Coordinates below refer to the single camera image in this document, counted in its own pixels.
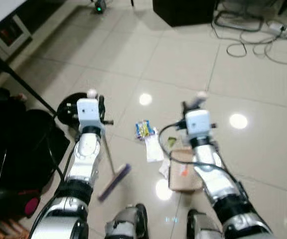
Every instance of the trash on floor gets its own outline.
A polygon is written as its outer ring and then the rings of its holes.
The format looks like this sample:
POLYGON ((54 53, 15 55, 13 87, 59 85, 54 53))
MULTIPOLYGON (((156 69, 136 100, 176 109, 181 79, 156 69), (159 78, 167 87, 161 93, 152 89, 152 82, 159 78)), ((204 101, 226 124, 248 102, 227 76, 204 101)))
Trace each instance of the trash on floor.
MULTIPOLYGON (((190 147, 173 150, 171 156, 184 162, 193 161, 193 151, 190 147)), ((179 192, 193 192, 202 188, 202 180, 195 173, 192 164, 170 162, 169 188, 179 192)))
MULTIPOLYGON (((172 148, 176 142, 177 138, 175 137, 169 137, 167 140, 167 143, 170 148, 172 148)), ((170 160, 168 158, 164 158, 162 165, 159 169, 159 173, 161 173, 165 179, 168 179, 169 177, 169 167, 170 167, 170 160)))
POLYGON ((147 162, 160 162, 164 160, 163 151, 159 145, 158 133, 154 128, 154 135, 150 135, 144 138, 146 153, 147 153, 147 162))
POLYGON ((154 130, 150 126, 148 120, 143 120, 136 123, 136 137, 143 140, 147 136, 155 135, 154 130))

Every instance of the white paper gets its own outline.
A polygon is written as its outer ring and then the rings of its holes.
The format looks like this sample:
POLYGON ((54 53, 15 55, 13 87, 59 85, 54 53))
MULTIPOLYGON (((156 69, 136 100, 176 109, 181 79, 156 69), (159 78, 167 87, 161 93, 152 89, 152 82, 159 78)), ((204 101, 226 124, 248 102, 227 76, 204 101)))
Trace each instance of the white paper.
POLYGON ((159 173, 161 173, 165 179, 168 179, 169 177, 169 166, 170 166, 170 160, 167 158, 164 158, 162 165, 159 169, 159 173))
POLYGON ((148 136, 144 138, 146 152, 147 152, 147 162, 160 162, 163 161, 163 151, 159 145, 158 134, 148 136))

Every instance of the brown cardboard piece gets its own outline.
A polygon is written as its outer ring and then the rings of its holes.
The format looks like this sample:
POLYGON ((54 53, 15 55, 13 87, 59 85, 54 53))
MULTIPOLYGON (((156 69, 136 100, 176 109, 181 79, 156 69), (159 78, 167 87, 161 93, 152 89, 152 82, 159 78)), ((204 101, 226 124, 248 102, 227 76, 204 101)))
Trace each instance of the brown cardboard piece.
MULTIPOLYGON (((193 151, 191 148, 176 149, 171 156, 183 162, 192 162, 193 151)), ((169 188, 179 192, 193 192, 202 188, 202 180, 193 169, 192 164, 170 162, 169 188)))

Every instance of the floor tile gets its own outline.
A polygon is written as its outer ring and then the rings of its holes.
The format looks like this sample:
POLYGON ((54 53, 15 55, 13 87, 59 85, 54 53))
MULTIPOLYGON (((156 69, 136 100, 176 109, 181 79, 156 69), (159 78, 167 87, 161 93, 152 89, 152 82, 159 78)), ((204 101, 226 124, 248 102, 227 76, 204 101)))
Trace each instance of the floor tile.
POLYGON ((78 7, 87 7, 91 2, 89 0, 66 0, 63 5, 50 16, 47 21, 63 22, 78 7))
POLYGON ((112 32, 89 66, 139 77, 157 42, 158 38, 153 36, 112 32))
POLYGON ((182 117, 181 102, 191 100, 194 95, 195 91, 192 90, 155 81, 141 80, 117 125, 115 134, 134 139, 135 124, 142 120, 149 120, 150 125, 158 129, 174 123, 182 117), (146 106, 140 104, 140 97, 143 94, 151 95, 151 104, 146 106))
POLYGON ((161 36, 168 27, 152 9, 126 10, 114 27, 117 32, 135 32, 151 36, 161 36))
POLYGON ((61 24, 34 56, 87 66, 109 32, 61 24))
MULTIPOLYGON (((51 106, 57 108, 59 103, 67 96, 69 90, 84 72, 84 68, 70 64, 20 56, 22 61, 14 70, 51 106)), ((20 84, 9 75, 4 74, 6 82, 3 87, 10 90, 11 94, 24 93, 28 97, 26 106, 40 107, 20 84)))
POLYGON ((67 17, 67 23, 110 31, 120 20, 124 12, 125 11, 123 9, 111 8, 108 6, 103 14, 97 14, 95 13, 95 7, 93 4, 88 6, 82 5, 75 8, 67 17))
POLYGON ((24 47, 21 54, 27 56, 37 54, 39 47, 56 31, 60 24, 60 22, 56 21, 46 21, 32 34, 32 41, 24 47))
POLYGON ((190 209, 196 209, 199 212, 206 213, 211 219, 214 220, 219 229, 222 230, 220 221, 202 190, 191 195, 182 193, 178 211, 174 220, 175 224, 171 239, 186 238, 187 215, 190 209))
MULTIPOLYGON (((172 85, 140 81, 115 134, 134 139, 135 123, 144 119, 158 129, 174 123, 182 117, 181 102, 192 100, 194 95, 194 91, 172 85), (143 93, 152 97, 148 106, 140 104, 143 93)), ((218 124, 214 138, 228 167, 239 175, 287 190, 287 108, 215 95, 209 96, 205 108, 218 124), (245 129, 230 125, 229 118, 235 113, 247 118, 245 129)), ((179 138, 177 133, 169 133, 179 138)))
MULTIPOLYGON (((87 69, 70 93, 86 92, 91 88, 96 89, 98 94, 105 97, 105 119, 114 120, 115 125, 117 125, 137 82, 137 78, 87 69)), ((106 130, 113 132, 115 128, 116 126, 108 125, 106 130)))
POLYGON ((189 89, 204 90, 218 45, 162 38, 143 77, 189 89))
MULTIPOLYGON (((249 194, 251 203, 267 222, 274 235, 280 239, 287 238, 287 192, 262 183, 240 179, 249 194)), ((222 229, 215 212, 202 191, 193 195, 182 194, 172 239, 185 237, 187 214, 191 208, 206 213, 222 229)))
POLYGON ((94 231, 94 230, 92 230, 92 229, 89 229, 88 238, 89 238, 89 239, 104 239, 105 236, 99 234, 98 232, 96 232, 96 231, 94 231))
POLYGON ((250 201, 276 238, 287 238, 287 191, 240 178, 250 201))
POLYGON ((103 202, 97 200, 98 194, 111 180, 111 170, 103 153, 99 167, 99 179, 90 203, 88 222, 90 227, 104 233, 106 222, 127 205, 144 203, 148 214, 148 229, 150 238, 170 238, 180 194, 172 193, 168 200, 161 200, 156 193, 156 185, 162 180, 158 173, 161 163, 147 163, 144 145, 128 139, 113 136, 110 149, 115 167, 129 163, 130 173, 117 185, 110 196, 103 202))
MULTIPOLYGON (((286 53, 272 53, 286 61, 286 53)), ((231 57, 224 45, 210 82, 210 92, 287 106, 287 66, 259 59, 252 52, 231 57)))
MULTIPOLYGON (((222 28, 216 28, 218 34, 222 34, 222 28)), ((163 37, 170 37, 176 39, 195 40, 205 43, 220 43, 211 28, 210 24, 198 24, 191 26, 170 27, 163 32, 163 37)))
POLYGON ((287 190, 287 108, 212 94, 204 107, 232 172, 287 190), (245 117, 245 128, 235 128, 243 119, 231 119, 234 114, 245 117))

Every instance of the silver robot arm segment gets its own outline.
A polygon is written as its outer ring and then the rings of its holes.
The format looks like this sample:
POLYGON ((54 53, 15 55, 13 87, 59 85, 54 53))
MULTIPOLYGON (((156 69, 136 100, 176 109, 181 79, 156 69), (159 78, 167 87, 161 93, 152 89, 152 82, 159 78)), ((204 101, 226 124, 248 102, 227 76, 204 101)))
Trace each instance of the silver robot arm segment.
POLYGON ((88 238, 88 205, 98 177, 100 139, 106 139, 97 93, 91 93, 77 102, 81 137, 74 148, 72 168, 36 226, 33 239, 88 238))
POLYGON ((201 109, 206 100, 199 95, 189 106, 184 103, 184 127, 194 151, 194 162, 215 166, 195 165, 206 193, 223 226, 226 239, 273 239, 272 231, 249 201, 241 182, 227 171, 218 149, 211 141, 210 114, 201 109))

